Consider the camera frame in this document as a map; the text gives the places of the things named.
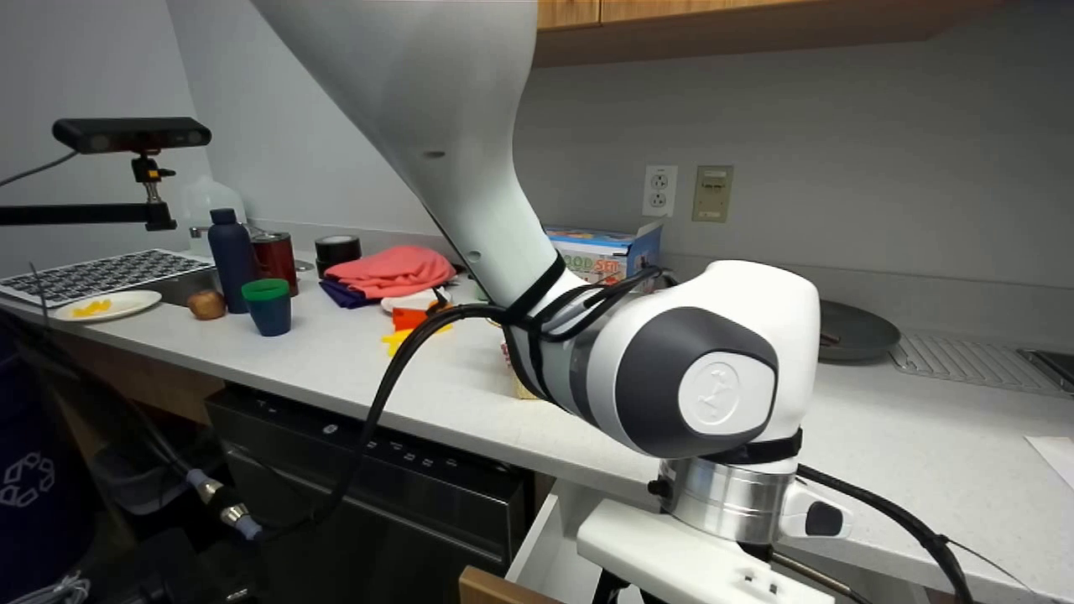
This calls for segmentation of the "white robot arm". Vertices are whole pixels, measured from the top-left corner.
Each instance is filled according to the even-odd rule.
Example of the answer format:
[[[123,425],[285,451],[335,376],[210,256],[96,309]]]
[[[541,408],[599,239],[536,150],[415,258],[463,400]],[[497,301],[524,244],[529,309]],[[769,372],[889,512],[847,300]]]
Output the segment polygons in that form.
[[[421,201],[503,324],[516,380],[662,464],[662,503],[599,501],[576,552],[599,594],[828,604],[776,571],[816,510],[795,483],[819,367],[819,288],[719,258],[678,284],[579,266],[516,173],[541,0],[250,0]]]

